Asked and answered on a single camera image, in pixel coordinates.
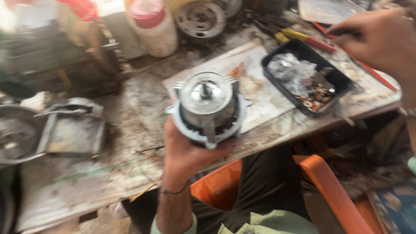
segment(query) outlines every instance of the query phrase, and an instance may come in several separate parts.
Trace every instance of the plastic bag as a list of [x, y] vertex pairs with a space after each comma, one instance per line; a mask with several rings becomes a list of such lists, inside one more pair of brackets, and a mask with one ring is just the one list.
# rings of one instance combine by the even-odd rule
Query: plastic bag
[[293, 54], [273, 56], [267, 68], [293, 95], [301, 95], [310, 90], [310, 77], [315, 74], [316, 64], [299, 61]]

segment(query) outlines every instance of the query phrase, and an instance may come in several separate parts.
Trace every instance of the orange chair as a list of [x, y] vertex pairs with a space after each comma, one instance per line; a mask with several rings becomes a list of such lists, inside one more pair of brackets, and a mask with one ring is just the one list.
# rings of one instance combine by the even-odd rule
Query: orange chair
[[[294, 155], [293, 158], [301, 176], [315, 184], [347, 234], [383, 234], [368, 199], [354, 205], [321, 157]], [[204, 176], [191, 185], [192, 195], [213, 207], [231, 210], [237, 198], [241, 165], [241, 159], [235, 160]]]

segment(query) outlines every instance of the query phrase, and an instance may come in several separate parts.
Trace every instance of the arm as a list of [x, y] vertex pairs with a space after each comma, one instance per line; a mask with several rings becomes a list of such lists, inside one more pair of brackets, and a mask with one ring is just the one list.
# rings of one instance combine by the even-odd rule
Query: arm
[[[394, 77], [403, 91], [404, 108], [416, 107], [416, 32], [404, 8], [356, 14], [329, 28], [334, 42], [370, 67]], [[416, 118], [407, 119], [416, 152]]]
[[196, 234], [188, 180], [204, 166], [229, 155], [232, 142], [223, 142], [214, 150], [195, 146], [177, 130], [171, 116], [165, 123], [164, 134], [165, 172], [161, 191], [179, 193], [160, 194], [157, 229], [163, 234], [180, 234], [187, 230], [189, 234]]

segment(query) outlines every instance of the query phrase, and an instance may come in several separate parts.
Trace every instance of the dusty table surface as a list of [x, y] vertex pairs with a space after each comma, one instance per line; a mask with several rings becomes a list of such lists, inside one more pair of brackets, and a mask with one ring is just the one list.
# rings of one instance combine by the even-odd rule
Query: dusty table surface
[[[295, 30], [327, 41], [307, 22], [299, 21]], [[199, 50], [181, 47], [174, 55], [149, 64], [126, 80], [118, 96], [97, 99], [104, 106], [104, 116], [115, 126], [109, 135], [105, 156], [97, 160], [75, 158], [39, 158], [22, 164], [22, 207], [17, 231], [34, 233], [74, 217], [97, 210], [136, 195], [160, 177], [163, 162], [137, 153], [163, 146], [164, 109], [169, 102], [164, 79], [199, 65], [255, 36], [263, 39], [268, 52], [277, 47], [271, 37], [256, 27], [224, 33], [222, 43], [210, 55], [201, 57]], [[350, 77], [356, 88], [342, 97], [332, 111], [317, 118], [291, 110], [243, 134], [240, 144], [225, 159], [208, 165], [204, 170], [260, 152], [274, 145], [303, 137], [364, 113], [383, 112], [394, 108], [401, 92], [394, 93], [337, 47], [334, 54], [319, 54]], [[386, 77], [395, 87], [397, 82]], [[163, 159], [164, 150], [149, 150], [151, 156]]]

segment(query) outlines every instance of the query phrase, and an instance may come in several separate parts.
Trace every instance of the black wristband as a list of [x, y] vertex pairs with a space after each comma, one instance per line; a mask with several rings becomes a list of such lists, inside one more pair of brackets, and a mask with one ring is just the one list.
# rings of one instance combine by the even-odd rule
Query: black wristband
[[183, 191], [186, 189], [186, 187], [188, 186], [188, 182], [189, 182], [189, 180], [186, 182], [186, 184], [185, 184], [185, 186], [183, 187], [183, 189], [182, 189], [181, 191], [179, 191], [179, 192], [170, 192], [170, 191], [166, 190], [165, 188], [163, 188], [162, 193], [163, 193], [164, 195], [179, 194], [179, 193], [183, 192]]

